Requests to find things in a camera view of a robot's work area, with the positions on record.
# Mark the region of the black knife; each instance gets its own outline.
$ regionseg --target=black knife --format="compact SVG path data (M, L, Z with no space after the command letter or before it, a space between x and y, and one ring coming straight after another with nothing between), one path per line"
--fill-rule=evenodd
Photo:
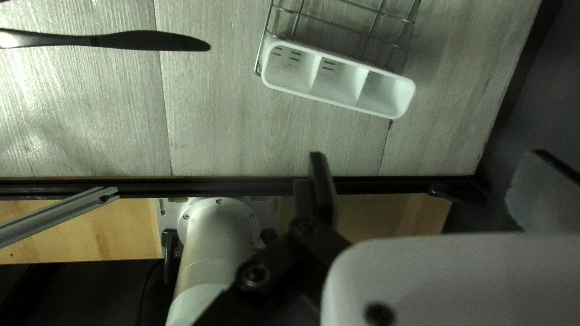
M200 39L159 31L126 31L107 35L58 35L0 28L0 49L29 46L82 45L100 48L152 51L209 51Z

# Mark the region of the knife handle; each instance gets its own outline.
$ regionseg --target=knife handle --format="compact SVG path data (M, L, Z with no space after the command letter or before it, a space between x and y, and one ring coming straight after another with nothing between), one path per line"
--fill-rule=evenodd
M91 46L90 36L45 34L0 28L0 49L47 45Z

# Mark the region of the wooden table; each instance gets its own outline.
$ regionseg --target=wooden table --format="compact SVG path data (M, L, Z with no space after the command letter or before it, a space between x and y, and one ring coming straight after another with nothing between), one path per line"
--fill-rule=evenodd
M416 96L391 122L265 87L267 0L2 2L3 28L157 29L212 50L0 50L0 176L297 176L312 150L334 175L470 175L539 3L423 0L404 71Z
M0 201L0 224L53 201ZM440 234L451 202L426 194L341 195L337 231L351 242ZM280 234L295 217L283 197ZM0 265L162 258L153 199L120 199L12 245Z

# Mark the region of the wire basket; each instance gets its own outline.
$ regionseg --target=wire basket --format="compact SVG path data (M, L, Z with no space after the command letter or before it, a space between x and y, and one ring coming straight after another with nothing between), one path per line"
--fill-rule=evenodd
M421 0L271 0L254 72L261 76L267 34L402 74Z

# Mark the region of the bolt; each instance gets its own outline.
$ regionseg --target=bolt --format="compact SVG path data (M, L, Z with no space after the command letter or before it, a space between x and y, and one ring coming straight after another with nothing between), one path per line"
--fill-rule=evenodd
M252 264L242 271L242 282L250 288L259 288L270 281L270 269L264 263Z
M316 231L316 226L309 220L301 220L296 224L296 230L302 234L310 234Z
M368 306L364 316L367 323L373 326L388 326L395 321L393 311L381 303Z

